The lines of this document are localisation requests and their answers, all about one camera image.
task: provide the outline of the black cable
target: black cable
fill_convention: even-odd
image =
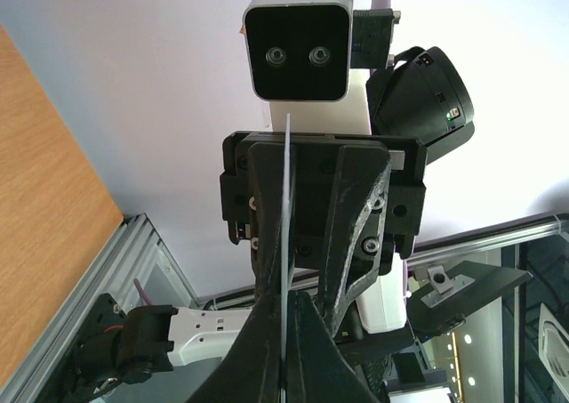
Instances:
[[[116,381],[114,381],[113,383],[111,383],[110,385],[107,385],[105,388],[103,388],[102,390],[99,390],[95,393],[93,393],[91,396],[89,396],[86,399],[80,399],[77,401],[77,403],[89,403],[90,401],[96,400],[100,397],[103,397],[107,394],[109,394],[111,391],[113,391],[116,387],[118,387],[121,383],[123,383],[122,380],[118,379]]]
[[[528,269],[531,270],[532,274],[540,280],[540,282],[548,288],[549,292],[551,293],[551,296],[553,296],[553,299],[555,299],[555,302],[557,303],[557,311],[561,311],[562,307],[563,307],[563,303],[561,302],[561,298],[559,297],[559,295],[557,294],[557,292],[555,291],[555,289],[553,288],[553,286],[548,282],[548,280],[546,280],[539,271],[537,271],[537,269],[533,266],[533,264],[531,262],[529,262],[529,260],[525,261],[527,263]]]

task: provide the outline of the wooden table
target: wooden table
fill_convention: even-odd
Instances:
[[[0,27],[0,386],[122,219]]]

